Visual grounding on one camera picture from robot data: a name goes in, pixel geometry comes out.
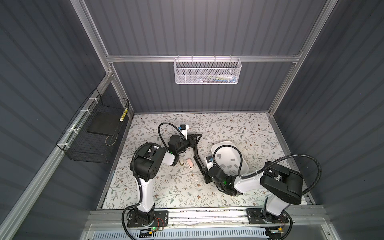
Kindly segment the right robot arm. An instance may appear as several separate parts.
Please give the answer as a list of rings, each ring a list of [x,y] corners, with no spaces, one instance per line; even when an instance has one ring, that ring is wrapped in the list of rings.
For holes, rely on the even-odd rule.
[[[229,176],[219,165],[209,164],[208,176],[220,192],[232,197],[253,190],[268,190],[271,194],[266,198],[259,216],[270,223],[280,217],[290,205],[302,203],[303,176],[278,164],[248,179]]]

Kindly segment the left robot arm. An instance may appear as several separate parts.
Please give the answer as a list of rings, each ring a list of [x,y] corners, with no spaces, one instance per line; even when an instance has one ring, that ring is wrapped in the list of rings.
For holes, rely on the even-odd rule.
[[[130,170],[138,184],[139,203],[134,207],[138,222],[148,225],[155,218],[153,184],[161,165],[184,165],[186,161],[181,154],[188,148],[196,152],[201,137],[201,134],[191,134],[187,135],[186,140],[182,140],[180,136],[172,135],[167,149],[156,143],[145,143],[136,149]]]

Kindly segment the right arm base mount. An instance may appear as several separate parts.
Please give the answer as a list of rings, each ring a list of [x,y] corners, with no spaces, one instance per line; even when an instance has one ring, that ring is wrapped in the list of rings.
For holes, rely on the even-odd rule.
[[[275,216],[268,213],[264,208],[247,208],[246,214],[250,224],[281,224],[285,226],[289,223],[286,214]]]

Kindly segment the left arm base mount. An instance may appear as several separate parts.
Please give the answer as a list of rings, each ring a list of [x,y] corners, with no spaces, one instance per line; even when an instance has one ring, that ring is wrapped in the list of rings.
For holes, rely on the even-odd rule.
[[[151,210],[148,213],[133,210],[128,213],[126,226],[139,227],[166,227],[168,225],[169,212]]]

